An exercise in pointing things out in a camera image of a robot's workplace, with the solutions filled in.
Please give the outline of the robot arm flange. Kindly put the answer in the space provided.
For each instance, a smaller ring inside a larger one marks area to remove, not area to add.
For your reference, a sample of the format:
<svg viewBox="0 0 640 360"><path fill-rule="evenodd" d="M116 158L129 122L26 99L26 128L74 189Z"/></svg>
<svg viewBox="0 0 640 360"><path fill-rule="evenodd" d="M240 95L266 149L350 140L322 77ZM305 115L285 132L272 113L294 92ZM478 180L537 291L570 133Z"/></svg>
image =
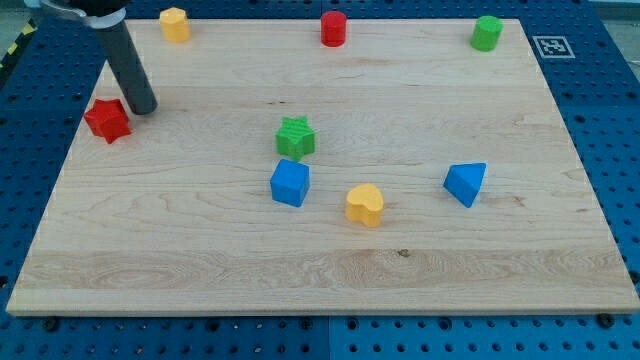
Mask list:
<svg viewBox="0 0 640 360"><path fill-rule="evenodd" d="M76 21L92 29L106 29L125 19L130 0L22 0L22 3L31 10Z"/></svg>

